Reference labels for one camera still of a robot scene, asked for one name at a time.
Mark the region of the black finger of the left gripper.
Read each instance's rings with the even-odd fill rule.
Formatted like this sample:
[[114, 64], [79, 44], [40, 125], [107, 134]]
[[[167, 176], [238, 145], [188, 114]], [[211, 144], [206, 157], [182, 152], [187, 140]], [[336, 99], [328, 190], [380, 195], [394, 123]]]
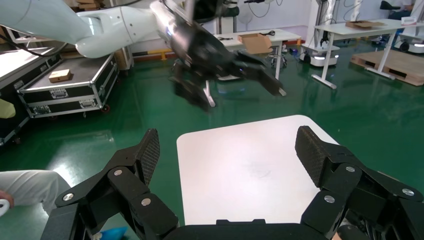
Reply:
[[271, 95], [283, 97], [286, 95], [282, 83], [273, 75], [262, 58], [245, 51], [237, 51], [236, 68], [241, 77], [258, 82]]
[[193, 82], [184, 80], [182, 72], [173, 75], [173, 90], [177, 96], [184, 98], [191, 105], [197, 106], [203, 111], [209, 110], [209, 101], [204, 91]]

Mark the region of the person's hand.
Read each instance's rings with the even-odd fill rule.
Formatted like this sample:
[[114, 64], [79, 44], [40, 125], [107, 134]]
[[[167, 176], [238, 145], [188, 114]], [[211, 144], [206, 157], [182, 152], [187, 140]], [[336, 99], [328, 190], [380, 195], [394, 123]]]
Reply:
[[10, 208], [13, 208], [14, 207], [14, 204], [15, 204], [14, 203], [14, 198], [9, 193], [7, 193], [7, 192], [5, 192], [3, 190], [0, 190], [0, 198], [1, 199], [4, 199], [4, 200], [7, 200], [9, 202], [9, 207]]

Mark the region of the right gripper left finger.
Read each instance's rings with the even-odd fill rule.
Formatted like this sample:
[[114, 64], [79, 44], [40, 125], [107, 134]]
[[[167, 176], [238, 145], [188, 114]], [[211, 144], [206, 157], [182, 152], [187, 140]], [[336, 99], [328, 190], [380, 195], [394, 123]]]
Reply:
[[141, 240], [163, 240], [179, 227], [178, 217], [149, 189], [160, 158], [158, 131], [115, 152], [97, 174], [55, 200], [42, 239], [92, 240], [107, 220], [121, 215]]

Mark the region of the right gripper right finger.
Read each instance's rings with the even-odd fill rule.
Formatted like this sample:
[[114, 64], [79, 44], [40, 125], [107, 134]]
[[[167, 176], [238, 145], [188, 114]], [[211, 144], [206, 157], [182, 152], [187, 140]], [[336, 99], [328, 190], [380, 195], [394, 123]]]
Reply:
[[365, 166], [347, 147], [321, 140], [307, 126], [296, 133], [295, 151], [319, 192], [301, 223], [331, 239], [347, 213], [356, 214], [371, 240], [421, 240], [424, 195]]

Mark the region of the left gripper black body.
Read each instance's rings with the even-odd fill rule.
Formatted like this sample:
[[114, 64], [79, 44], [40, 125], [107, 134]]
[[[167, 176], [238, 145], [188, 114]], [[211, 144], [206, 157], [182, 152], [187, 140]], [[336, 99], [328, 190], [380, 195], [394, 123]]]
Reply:
[[183, 81], [184, 72], [201, 80], [233, 80], [244, 78], [235, 65], [236, 55], [199, 23], [172, 21], [168, 26], [168, 43], [179, 63], [173, 69], [172, 80]]

